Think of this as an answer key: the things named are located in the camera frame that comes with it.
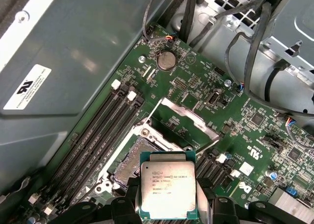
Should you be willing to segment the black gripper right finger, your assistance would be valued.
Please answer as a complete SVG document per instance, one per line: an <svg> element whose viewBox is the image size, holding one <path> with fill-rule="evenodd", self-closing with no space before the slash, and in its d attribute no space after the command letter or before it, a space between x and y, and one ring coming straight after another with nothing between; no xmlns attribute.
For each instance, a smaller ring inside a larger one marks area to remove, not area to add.
<svg viewBox="0 0 314 224"><path fill-rule="evenodd" d="M231 198L217 196L209 178L197 178L197 205L204 224L304 224L305 222L265 201L243 208Z"/></svg>

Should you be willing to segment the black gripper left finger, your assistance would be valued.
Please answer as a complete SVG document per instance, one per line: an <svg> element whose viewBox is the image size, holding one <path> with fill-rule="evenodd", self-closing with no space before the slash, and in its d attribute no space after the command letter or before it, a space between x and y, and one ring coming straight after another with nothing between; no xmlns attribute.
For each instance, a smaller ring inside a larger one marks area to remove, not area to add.
<svg viewBox="0 0 314 224"><path fill-rule="evenodd" d="M140 178L130 178L124 196L114 198L100 206L93 202L80 202L49 221L50 224L140 224L135 210L139 202Z"/></svg>

